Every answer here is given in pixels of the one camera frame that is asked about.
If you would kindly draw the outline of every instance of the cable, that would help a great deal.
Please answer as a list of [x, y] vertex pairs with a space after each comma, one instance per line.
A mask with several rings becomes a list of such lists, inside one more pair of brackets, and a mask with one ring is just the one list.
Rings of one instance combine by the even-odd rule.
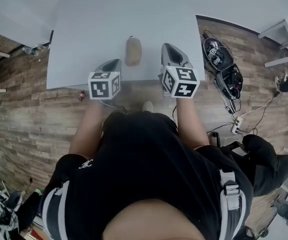
[[212, 71], [211, 69], [209, 69], [208, 65], [207, 65], [207, 61], [205, 60], [204, 56], [203, 56], [203, 60], [204, 60], [204, 68], [210, 72], [212, 75], [215, 74], [215, 71]]
[[250, 110], [250, 111], [248, 111], [248, 112], [246, 112], [246, 113], [243, 113], [243, 114], [241, 114], [239, 117], [242, 117], [243, 115], [248, 114], [248, 113], [250, 113], [250, 112], [255, 112], [255, 111], [258, 111], [258, 110], [262, 109], [267, 103], [269, 103], [270, 101], [273, 101], [273, 99], [275, 99], [275, 98], [276, 98], [276, 97], [274, 96], [273, 98], [269, 99], [263, 106], [259, 107], [258, 109]]
[[240, 135], [242, 135], [244, 137], [244, 135], [241, 132], [237, 132], [237, 134], [240, 134]]
[[[206, 31], [209, 32], [216, 40], [218, 40], [218, 38], [217, 38], [211, 31], [209, 31], [209, 30], [207, 30], [207, 29], [205, 29], [203, 33], [205, 33]], [[229, 53], [232, 55], [233, 59], [234, 59], [233, 52], [232, 52], [230, 46], [227, 45], [227, 44], [225, 44], [224, 42], [221, 42], [221, 43], [222, 43], [224, 46], [219, 46], [219, 47], [220, 47], [220, 48], [221, 48], [221, 47], [226, 48], [226, 49], [229, 51]]]
[[16, 209], [16, 208], [17, 208], [17, 206], [20, 206], [20, 205], [22, 205], [22, 203], [24, 202], [24, 200], [25, 200], [25, 197], [26, 197], [26, 195], [27, 195], [28, 189], [30, 188], [30, 186], [31, 186], [31, 184], [32, 184], [32, 183], [33, 183], [33, 181], [32, 181], [32, 180], [30, 180], [30, 183], [29, 183], [28, 187], [26, 188], [25, 194], [24, 194], [24, 196], [23, 196], [23, 200], [21, 201], [21, 203], [17, 204], [17, 205], [15, 206], [15, 208], [14, 208], [14, 209]]
[[175, 121], [175, 118], [174, 118], [174, 113], [175, 113], [175, 110], [177, 109], [177, 105], [174, 107], [174, 109], [173, 109], [173, 114], [172, 114], [172, 116], [173, 116], [173, 121], [174, 121], [174, 123], [176, 124], [176, 121]]
[[262, 117], [260, 118], [260, 120], [258, 121], [258, 123], [255, 125], [255, 127], [253, 127], [251, 130], [249, 130], [249, 131], [244, 131], [244, 130], [241, 130], [241, 129], [239, 129], [239, 131], [240, 132], [243, 132], [243, 133], [250, 133], [251, 131], [253, 131], [253, 134], [254, 135], [257, 135], [257, 133], [258, 133], [258, 130], [257, 130], [257, 126], [259, 125], [259, 123], [262, 121], [262, 119], [264, 118], [264, 114], [265, 114], [265, 111], [266, 111], [266, 109], [269, 107], [269, 105], [271, 105], [272, 104], [272, 102], [273, 102], [273, 99], [274, 98], [271, 98], [269, 101], [270, 101], [270, 103], [264, 108], [264, 111], [263, 111], [263, 115], [262, 115]]
[[209, 130], [209, 131], [207, 131], [206, 133], [208, 134], [208, 133], [213, 132], [213, 131], [215, 131], [215, 130], [217, 130], [217, 129], [219, 129], [219, 128], [222, 128], [222, 127], [224, 127], [224, 126], [230, 126], [230, 125], [232, 125], [232, 124], [234, 124], [234, 123], [233, 123], [233, 122], [226, 122], [225, 124], [223, 124], [223, 125], [221, 125], [221, 126], [219, 126], [219, 127], [216, 127], [216, 128], [213, 129], [213, 130]]
[[107, 100], [103, 100], [103, 99], [99, 100], [99, 102], [100, 102], [101, 104], [107, 106], [107, 107], [110, 107], [110, 108], [122, 109], [123, 112], [124, 112], [125, 114], [127, 114], [127, 110], [125, 109], [124, 106], [116, 105], [116, 104], [112, 103], [111, 101], [107, 101]]
[[223, 100], [223, 102], [224, 102], [224, 106], [225, 106], [226, 111], [227, 111], [229, 114], [231, 114], [231, 113], [230, 113], [228, 110], [232, 111], [233, 114], [234, 114], [235, 112], [240, 111], [241, 108], [242, 108], [242, 101], [241, 101], [240, 99], [237, 99], [237, 101], [239, 101], [239, 110], [236, 110], [236, 111], [234, 112], [234, 111], [233, 111], [233, 108], [232, 108], [232, 107], [230, 108], [230, 107], [227, 105], [226, 99], [225, 99], [224, 95], [222, 94], [221, 90], [219, 89], [219, 87], [218, 87], [218, 85], [217, 85], [216, 79], [214, 79], [214, 82], [215, 82], [216, 88], [217, 88], [217, 90], [218, 90], [218, 92], [219, 92], [219, 95], [220, 95], [220, 97], [222, 98], [222, 100]]
[[1, 152], [3, 155], [5, 155], [5, 157], [7, 157], [18, 169], [22, 170], [22, 171], [29, 177], [29, 180], [30, 180], [31, 182], [33, 181], [32, 177], [28, 174], [28, 172], [27, 172], [25, 169], [19, 167], [19, 166], [18, 166], [8, 155], [6, 155], [1, 149], [0, 149], [0, 152]]

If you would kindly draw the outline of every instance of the person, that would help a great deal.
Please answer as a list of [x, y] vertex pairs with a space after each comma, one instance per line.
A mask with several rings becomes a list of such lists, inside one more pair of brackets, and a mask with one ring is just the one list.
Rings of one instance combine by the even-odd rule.
[[235, 210], [243, 224], [249, 179], [231, 155], [209, 145], [194, 101], [176, 103], [178, 128], [153, 113], [151, 102], [141, 112], [113, 112], [102, 124], [103, 107], [91, 100], [44, 190], [46, 233], [55, 240], [220, 239], [220, 170], [234, 172], [244, 193], [244, 211]]
[[[14, 192], [13, 195], [11, 195], [11, 197], [18, 197], [17, 193]], [[9, 237], [7, 236], [6, 232], [4, 232], [3, 237], [6, 240], [7, 239], [23, 240], [25, 239], [24, 237], [26, 236], [26, 234], [29, 231], [31, 231], [31, 229], [33, 228], [32, 223], [38, 213], [40, 201], [42, 199], [42, 193], [40, 189], [36, 188], [35, 191], [27, 198], [27, 200], [20, 204], [17, 204], [17, 202], [13, 203], [13, 201], [17, 199], [11, 199], [11, 197], [7, 200], [7, 202], [12, 203], [10, 204], [12, 206], [13, 204], [15, 204], [15, 208], [17, 206], [19, 206], [19, 208], [17, 211], [14, 212], [14, 214], [6, 213], [5, 217], [2, 220], [0, 220], [0, 225], [5, 225], [4, 222], [9, 222], [9, 220], [7, 220], [6, 218], [7, 214], [9, 214], [12, 217], [14, 217], [14, 215], [17, 216], [18, 226], [16, 226], [16, 228], [8, 232]]]
[[[247, 154], [236, 154], [234, 150], [238, 147]], [[235, 141], [220, 149], [224, 154], [230, 154], [248, 177], [254, 197], [272, 193], [288, 178], [288, 154], [277, 155], [274, 147], [260, 136], [248, 134], [242, 145]]]

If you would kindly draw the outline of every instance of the shoulder strap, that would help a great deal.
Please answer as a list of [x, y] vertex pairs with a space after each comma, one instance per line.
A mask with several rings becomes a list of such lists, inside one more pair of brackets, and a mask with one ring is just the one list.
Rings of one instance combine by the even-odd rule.
[[232, 240], [242, 226], [246, 213], [246, 198], [235, 181], [234, 172], [220, 170], [221, 185], [220, 193], [221, 226], [219, 240]]
[[[62, 188], [55, 188], [47, 195], [43, 206], [43, 222], [45, 232], [55, 240], [68, 240], [65, 224], [65, 204], [68, 192], [69, 181], [65, 182]], [[50, 210], [56, 213], [55, 216], [48, 218], [47, 213]]]

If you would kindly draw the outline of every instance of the white sneaker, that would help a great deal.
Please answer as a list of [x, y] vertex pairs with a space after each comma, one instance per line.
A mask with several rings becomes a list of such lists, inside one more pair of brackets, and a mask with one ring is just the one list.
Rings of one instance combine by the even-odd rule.
[[152, 112], [154, 113], [154, 105], [151, 101], [146, 101], [144, 104], [143, 104], [143, 108], [142, 108], [142, 111], [149, 111], [149, 112]]

